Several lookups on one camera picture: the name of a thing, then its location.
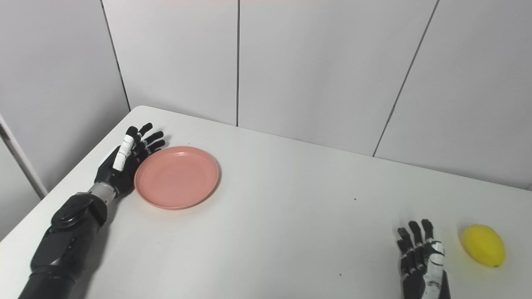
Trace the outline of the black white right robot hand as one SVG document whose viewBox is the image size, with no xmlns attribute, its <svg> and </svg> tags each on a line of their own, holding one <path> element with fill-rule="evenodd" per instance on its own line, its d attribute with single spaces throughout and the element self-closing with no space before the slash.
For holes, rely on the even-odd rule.
<svg viewBox="0 0 532 299">
<path fill-rule="evenodd" d="M 397 229 L 401 252 L 399 270 L 404 299 L 450 299 L 447 272 L 444 269 L 443 243 L 434 238 L 433 224 L 411 220 L 409 229 Z"/>
</svg>

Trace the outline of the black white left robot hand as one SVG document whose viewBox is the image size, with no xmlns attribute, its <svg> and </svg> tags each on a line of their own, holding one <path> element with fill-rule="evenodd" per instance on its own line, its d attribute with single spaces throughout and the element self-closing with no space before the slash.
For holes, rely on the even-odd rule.
<svg viewBox="0 0 532 299">
<path fill-rule="evenodd" d="M 94 182 L 110 186 L 116 196 L 133 191 L 135 173 L 140 165 L 166 144 L 163 131 L 147 135 L 152 129 L 152 123 L 140 129 L 129 127 L 121 143 L 99 166 Z"/>
</svg>

